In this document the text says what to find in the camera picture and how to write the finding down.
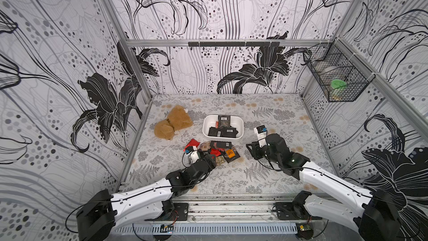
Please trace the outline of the shiny red foil tea bag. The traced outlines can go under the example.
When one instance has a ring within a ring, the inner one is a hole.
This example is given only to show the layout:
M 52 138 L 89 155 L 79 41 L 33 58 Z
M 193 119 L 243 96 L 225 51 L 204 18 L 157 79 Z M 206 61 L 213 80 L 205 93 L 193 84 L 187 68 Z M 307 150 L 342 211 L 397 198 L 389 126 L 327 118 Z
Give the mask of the shiny red foil tea bag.
M 195 146 L 196 148 L 198 148 L 198 146 L 200 145 L 200 142 L 196 141 L 194 138 L 191 139 L 189 141 L 189 143 L 185 146 L 185 148 L 183 149 L 183 151 L 185 152 L 186 150 L 188 150 L 189 147 L 193 147 Z

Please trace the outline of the orange label tea bag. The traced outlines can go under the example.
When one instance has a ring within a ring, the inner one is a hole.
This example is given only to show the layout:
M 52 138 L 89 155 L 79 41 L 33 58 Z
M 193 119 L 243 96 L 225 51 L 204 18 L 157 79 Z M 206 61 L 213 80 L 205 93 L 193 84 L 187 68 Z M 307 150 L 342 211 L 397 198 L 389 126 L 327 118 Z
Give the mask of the orange label tea bag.
M 225 150 L 223 157 L 227 163 L 231 163 L 240 158 L 240 155 L 237 152 L 236 148 L 233 147 L 231 149 Z

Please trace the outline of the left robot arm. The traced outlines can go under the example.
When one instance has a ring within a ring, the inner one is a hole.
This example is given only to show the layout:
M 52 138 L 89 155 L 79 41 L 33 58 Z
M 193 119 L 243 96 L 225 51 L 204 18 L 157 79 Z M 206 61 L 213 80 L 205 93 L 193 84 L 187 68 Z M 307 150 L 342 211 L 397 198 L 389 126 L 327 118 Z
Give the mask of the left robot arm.
M 80 241 L 103 241 L 122 226 L 168 219 L 174 213 L 172 199 L 186 194 L 216 168 L 216 156 L 205 154 L 190 166 L 173 171 L 148 186 L 110 194 L 105 189 L 74 210 Z

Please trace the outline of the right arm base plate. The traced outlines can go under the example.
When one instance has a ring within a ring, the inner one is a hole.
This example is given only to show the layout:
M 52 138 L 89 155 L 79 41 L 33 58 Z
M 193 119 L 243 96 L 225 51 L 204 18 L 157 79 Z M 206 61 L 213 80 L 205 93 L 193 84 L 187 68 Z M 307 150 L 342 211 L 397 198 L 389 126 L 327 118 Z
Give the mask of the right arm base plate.
M 275 203 L 272 211 L 276 214 L 279 220 L 322 220 L 318 216 L 310 216 L 309 213 L 299 205 L 294 205 L 292 202 Z

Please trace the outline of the black barcode tea bag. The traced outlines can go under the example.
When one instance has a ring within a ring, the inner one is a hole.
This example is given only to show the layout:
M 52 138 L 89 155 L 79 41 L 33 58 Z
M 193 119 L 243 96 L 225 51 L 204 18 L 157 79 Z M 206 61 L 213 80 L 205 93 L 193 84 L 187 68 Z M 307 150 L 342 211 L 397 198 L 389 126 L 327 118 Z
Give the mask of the black barcode tea bag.
M 218 128 L 230 128 L 231 127 L 231 116 L 219 115 L 218 116 Z

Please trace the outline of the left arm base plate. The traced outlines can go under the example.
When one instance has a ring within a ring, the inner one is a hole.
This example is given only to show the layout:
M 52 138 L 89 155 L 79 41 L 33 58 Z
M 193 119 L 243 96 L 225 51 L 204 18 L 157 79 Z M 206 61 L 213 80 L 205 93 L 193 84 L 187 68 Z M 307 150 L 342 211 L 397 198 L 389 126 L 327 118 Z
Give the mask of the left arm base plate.
M 162 213 L 155 221 L 186 221 L 188 218 L 189 203 L 162 202 Z

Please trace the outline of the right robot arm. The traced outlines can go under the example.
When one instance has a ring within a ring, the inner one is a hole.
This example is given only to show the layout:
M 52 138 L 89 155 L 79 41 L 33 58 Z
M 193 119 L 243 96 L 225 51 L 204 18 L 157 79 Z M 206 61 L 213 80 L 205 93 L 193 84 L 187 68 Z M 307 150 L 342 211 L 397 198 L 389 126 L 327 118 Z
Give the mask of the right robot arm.
M 269 169 L 314 185 L 333 200 L 325 200 L 309 191 L 301 191 L 291 204 L 275 204 L 278 217 L 301 220 L 320 217 L 343 225 L 365 241 L 396 241 L 401 219 L 389 194 L 371 192 L 335 176 L 308 157 L 292 152 L 277 133 L 268 134 L 264 126 L 254 129 L 257 141 L 246 147 L 253 159 L 266 159 Z

